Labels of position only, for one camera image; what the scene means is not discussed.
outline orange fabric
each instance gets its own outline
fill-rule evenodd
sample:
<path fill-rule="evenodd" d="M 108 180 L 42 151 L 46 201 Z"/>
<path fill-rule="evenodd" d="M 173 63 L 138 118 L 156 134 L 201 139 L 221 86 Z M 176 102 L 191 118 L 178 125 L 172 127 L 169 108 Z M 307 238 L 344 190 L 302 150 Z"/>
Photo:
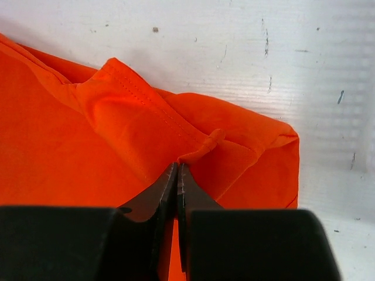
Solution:
<path fill-rule="evenodd" d="M 117 59 L 95 70 L 0 35 L 0 62 L 0 204 L 116 207 L 178 160 L 224 207 L 297 205 L 299 139 L 283 122 L 152 88 Z"/>

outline orange cloth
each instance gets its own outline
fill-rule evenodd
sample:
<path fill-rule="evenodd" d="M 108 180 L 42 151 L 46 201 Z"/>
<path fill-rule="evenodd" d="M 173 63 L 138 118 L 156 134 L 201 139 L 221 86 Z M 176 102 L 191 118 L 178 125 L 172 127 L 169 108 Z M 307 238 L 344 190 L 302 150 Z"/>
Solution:
<path fill-rule="evenodd" d="M 0 35 L 0 62 L 0 204 L 116 207 L 178 160 L 224 207 L 296 207 L 299 139 L 283 122 L 152 88 L 117 59 L 95 70 Z"/>

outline white surface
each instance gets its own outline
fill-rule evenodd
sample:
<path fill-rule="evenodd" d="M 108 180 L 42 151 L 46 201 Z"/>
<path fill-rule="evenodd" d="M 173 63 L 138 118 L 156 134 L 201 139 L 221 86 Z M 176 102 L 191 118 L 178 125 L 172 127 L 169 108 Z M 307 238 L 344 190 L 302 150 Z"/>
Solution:
<path fill-rule="evenodd" d="M 0 32 L 290 123 L 300 206 L 323 221 L 344 280 L 375 280 L 374 0 L 0 0 Z"/>

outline orange shirt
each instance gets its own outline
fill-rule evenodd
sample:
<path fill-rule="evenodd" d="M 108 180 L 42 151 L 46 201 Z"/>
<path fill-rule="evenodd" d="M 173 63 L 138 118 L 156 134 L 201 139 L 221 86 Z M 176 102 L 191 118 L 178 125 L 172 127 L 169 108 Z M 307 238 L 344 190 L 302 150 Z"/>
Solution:
<path fill-rule="evenodd" d="M 299 138 L 283 122 L 152 88 L 117 59 L 95 70 L 0 35 L 0 62 L 0 204 L 117 207 L 177 160 L 223 207 L 296 207 Z"/>

